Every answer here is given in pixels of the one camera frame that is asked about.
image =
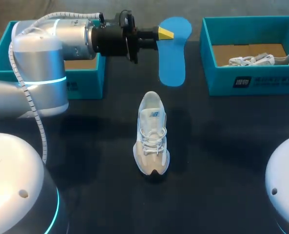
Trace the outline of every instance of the shoe tongue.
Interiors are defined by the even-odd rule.
[[[150,108],[144,109],[140,112],[140,124],[143,133],[146,136],[149,136],[149,132],[161,133],[164,126],[164,114],[160,111],[160,108]],[[151,137],[158,138],[158,135],[155,134]]]

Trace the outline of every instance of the black tabletop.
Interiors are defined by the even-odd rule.
[[[265,169],[289,138],[289,96],[209,97],[199,42],[185,48],[186,80],[158,80],[158,53],[139,64],[107,60],[104,99],[71,100],[43,120],[47,167],[70,212],[71,234],[279,234],[268,207]],[[150,183],[133,145],[139,104],[156,91],[167,113],[168,175]],[[32,120],[0,122],[41,154]]]

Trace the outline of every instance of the white sneaker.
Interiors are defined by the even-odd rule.
[[[256,57],[237,57],[230,59],[229,64],[225,67],[261,65],[289,65],[289,55],[282,58],[276,58],[273,55],[263,53]]]
[[[134,157],[140,171],[147,176],[162,175],[169,166],[166,113],[157,93],[147,92],[138,111]]]

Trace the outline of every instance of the shoe sole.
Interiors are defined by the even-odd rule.
[[[139,170],[142,172],[143,175],[145,175],[145,176],[151,176],[151,175],[154,173],[154,171],[156,171],[156,170],[153,170],[152,174],[150,174],[150,175],[144,173],[143,170],[142,170],[141,167],[140,167],[140,164],[139,164],[139,162],[138,162],[137,156],[135,155],[135,145],[134,145],[134,147],[133,147],[133,152],[134,152],[135,162],[136,162]],[[170,153],[169,153],[168,150],[167,150],[167,159],[166,159],[166,161],[167,161],[167,165],[166,165],[166,169],[165,169],[164,173],[159,174],[159,173],[156,171],[157,174],[160,175],[160,176],[164,175],[164,174],[167,172],[167,169],[168,169],[168,167],[169,167],[169,163],[170,163]]]

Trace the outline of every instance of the gray floor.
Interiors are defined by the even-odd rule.
[[[198,40],[203,17],[289,15],[289,0],[0,0],[0,38],[11,20],[37,19],[55,11],[103,12],[107,18],[131,9],[136,24],[152,26],[171,16],[183,16]]]

